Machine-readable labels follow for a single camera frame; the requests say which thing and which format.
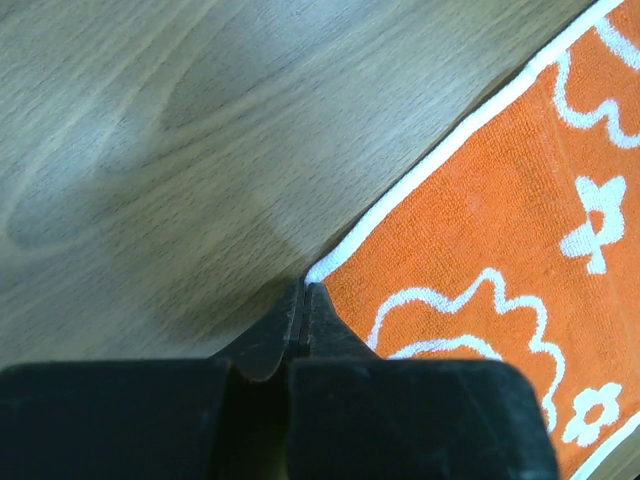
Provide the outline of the orange flower towel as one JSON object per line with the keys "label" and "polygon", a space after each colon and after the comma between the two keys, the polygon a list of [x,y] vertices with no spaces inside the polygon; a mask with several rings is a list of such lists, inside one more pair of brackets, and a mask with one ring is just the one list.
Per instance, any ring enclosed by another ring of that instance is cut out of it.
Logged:
{"label": "orange flower towel", "polygon": [[389,358],[533,384],[565,479],[639,454],[639,5],[598,1],[307,274]]}

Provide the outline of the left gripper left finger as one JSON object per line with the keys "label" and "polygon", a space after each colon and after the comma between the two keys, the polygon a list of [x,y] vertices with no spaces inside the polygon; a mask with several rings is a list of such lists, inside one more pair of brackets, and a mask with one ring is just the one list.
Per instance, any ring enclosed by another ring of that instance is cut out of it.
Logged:
{"label": "left gripper left finger", "polygon": [[199,359],[22,363],[1,372],[5,479],[282,479],[301,281]]}

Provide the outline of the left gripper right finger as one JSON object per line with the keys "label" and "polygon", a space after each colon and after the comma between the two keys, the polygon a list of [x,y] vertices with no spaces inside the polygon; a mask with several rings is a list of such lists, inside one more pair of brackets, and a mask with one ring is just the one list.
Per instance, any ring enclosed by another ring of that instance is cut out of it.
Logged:
{"label": "left gripper right finger", "polygon": [[559,466],[528,380],[494,360],[384,360],[305,292],[288,366],[293,479],[555,479]]}

